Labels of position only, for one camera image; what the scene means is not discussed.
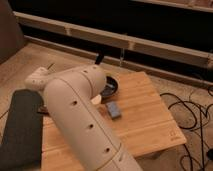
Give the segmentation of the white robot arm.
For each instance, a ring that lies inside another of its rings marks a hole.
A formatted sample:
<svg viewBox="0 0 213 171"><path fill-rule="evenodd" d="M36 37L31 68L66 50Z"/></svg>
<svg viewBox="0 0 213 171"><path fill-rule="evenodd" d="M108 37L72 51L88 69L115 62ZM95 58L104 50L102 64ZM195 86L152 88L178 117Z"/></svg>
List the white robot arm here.
<svg viewBox="0 0 213 171"><path fill-rule="evenodd" d="M25 86L40 91L55 125L86 171L143 171L92 104L106 85L97 65L50 73L36 69Z"/></svg>

